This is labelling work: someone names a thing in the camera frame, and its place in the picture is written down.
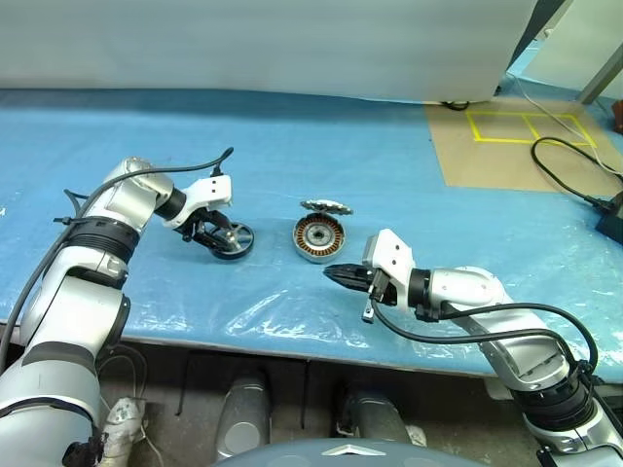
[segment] wheel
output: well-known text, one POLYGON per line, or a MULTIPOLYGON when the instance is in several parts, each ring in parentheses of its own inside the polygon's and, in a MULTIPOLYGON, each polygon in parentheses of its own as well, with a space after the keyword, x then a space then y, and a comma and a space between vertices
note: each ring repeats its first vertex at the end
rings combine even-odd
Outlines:
POLYGON ((250 227, 237 222, 232 223, 231 229, 215 227, 210 234, 219 236, 230 244, 230 249, 211 248, 212 254, 221 260, 237 260, 245 256, 253 247, 255 234, 250 227))

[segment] black power cord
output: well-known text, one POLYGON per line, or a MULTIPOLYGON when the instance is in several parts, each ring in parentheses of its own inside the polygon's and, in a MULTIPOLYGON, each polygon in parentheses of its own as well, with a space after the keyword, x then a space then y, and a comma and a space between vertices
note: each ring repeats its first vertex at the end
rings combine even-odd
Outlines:
POLYGON ((398 336, 402 336, 409 341, 417 341, 423 343, 444 343, 444 344, 458 344, 458 343, 480 343, 480 342, 489 342, 489 341, 501 341, 504 339, 516 339, 516 338, 526 338, 528 336, 547 336, 549 338, 555 339, 558 342, 561 350, 565 354, 565 358, 568 360, 569 364, 572 368, 577 366, 577 362, 575 361, 575 357, 573 357, 573 353, 569 348, 567 342, 563 339, 561 335, 555 333, 549 329, 522 329, 517 331, 505 331, 502 333, 490 333, 483 334, 477 336, 456 336, 451 338, 442 338, 442 337, 434 337, 434 336, 422 336, 419 334, 414 334, 410 331, 402 329, 400 326, 392 323, 387 317, 381 313, 379 310, 379 306, 376 301, 371 300, 372 309, 375 314, 379 317, 379 320, 390 330, 396 333, 398 336))
MULTIPOLYGON (((219 158, 213 161, 210 161, 210 162, 199 164, 199 165, 186 165, 186 166, 180 166, 180 167, 145 168, 143 170, 136 170, 135 172, 124 173, 123 175, 119 175, 118 177, 112 178, 108 180, 107 182, 102 183, 89 195, 89 197, 85 200, 82 206, 80 206, 78 204, 78 201, 76 201, 75 199, 75 198, 79 198, 77 195, 73 193, 71 195, 68 195, 65 192, 69 196, 69 198, 72 200, 72 204, 74 204, 74 207, 76 207, 77 205, 79 206, 79 209, 77 209, 77 214, 74 220, 82 219, 83 216, 89 210, 89 208, 92 206, 92 204, 99 198, 99 196, 102 193, 112 188, 115 184, 122 182, 128 178, 137 177, 139 175, 147 175, 150 173, 192 172, 195 170, 203 170, 205 168, 213 167, 214 165, 220 165, 220 163, 224 161, 226 158, 228 158, 232 154, 233 151, 234 151, 234 148, 228 148, 219 158)), ((9 342, 11 341, 11 334, 13 333, 13 330, 16 327, 16 323, 18 322, 18 317, 19 317, 19 314, 21 313, 21 309, 23 308, 23 305, 25 304, 26 299, 28 298, 28 295, 30 294, 30 291, 34 287, 35 283, 37 282, 37 280, 39 279, 43 271, 46 270, 48 266, 50 265, 50 263, 54 260, 56 254, 62 248, 63 243, 65 242, 67 237, 69 237, 75 225, 76 225, 75 222, 68 223, 68 226, 58 236, 58 238, 55 240, 52 246, 48 249, 48 251, 44 255, 39 265, 37 265, 37 267, 35 268, 35 271, 33 271, 32 274, 30 274, 30 277, 28 277, 28 280, 26 281, 26 284, 24 285, 23 289, 21 289, 18 299, 13 305, 11 313, 9 313, 9 317, 7 318, 7 324, 4 329, 4 334, 0 338, 0 375, 2 375, 6 369, 7 354, 9 352, 9 342)))
MULTIPOLYGON (((595 159, 593 156, 591 156, 590 154, 588 154, 586 151, 583 151, 582 149, 578 148, 577 146, 575 146, 572 143, 569 143, 568 141, 562 139, 562 138, 557 138, 555 136, 543 136, 542 138, 538 138, 536 141, 534 141, 530 147, 530 154, 532 156, 532 160, 534 161, 534 163, 536 165, 538 165, 538 167, 543 170, 547 175, 549 175, 552 180, 554 180, 558 185, 560 185, 561 187, 563 187, 565 190, 567 190, 570 193, 573 193, 574 195, 576 195, 579 198, 584 199, 586 202, 588 202, 589 204, 591 204, 593 207, 595 207, 598 211, 602 212, 602 213, 608 213, 612 210, 613 205, 611 202, 609 201, 605 201, 603 199, 598 199, 598 198, 593 198, 590 197, 588 195, 584 195, 583 193, 578 192, 577 190, 575 190, 574 188, 570 187, 569 185, 567 185, 565 182, 563 182, 554 172, 552 172, 552 170, 550 170, 536 155, 536 147, 546 141, 555 141, 557 143, 561 143, 564 144, 565 146, 567 146, 568 148, 572 149, 573 151, 575 151, 577 154, 585 157, 586 159, 588 159, 590 162, 599 165, 599 162, 597 161, 597 159, 595 159)), ((609 168, 610 170, 614 170, 612 167, 610 167, 607 164, 604 164, 605 167, 609 168)), ((616 173, 613 173, 612 175, 614 175, 616 178, 619 179, 619 181, 621 183, 623 183, 623 176, 618 175, 616 173)))
POLYGON ((483 313, 491 313, 493 311, 505 311, 508 309, 538 309, 541 311, 547 311, 550 313, 557 314, 563 318, 565 318, 568 322, 570 322, 582 335, 582 338, 586 341, 589 349, 589 359, 588 363, 590 365, 590 373, 592 373, 597 367, 597 363, 599 361, 599 350, 597 348, 597 344, 591 335, 591 332, 582 324, 582 322, 573 316, 568 311, 564 311, 563 309, 557 308, 551 305, 544 304, 533 304, 533 303, 514 303, 514 304, 500 304, 500 305, 491 305, 491 306, 480 306, 477 308, 467 309, 465 311, 460 311, 450 305, 448 302, 444 302, 441 304, 442 315, 440 319, 455 319, 462 318, 464 316, 471 316, 474 314, 483 314, 483 313))

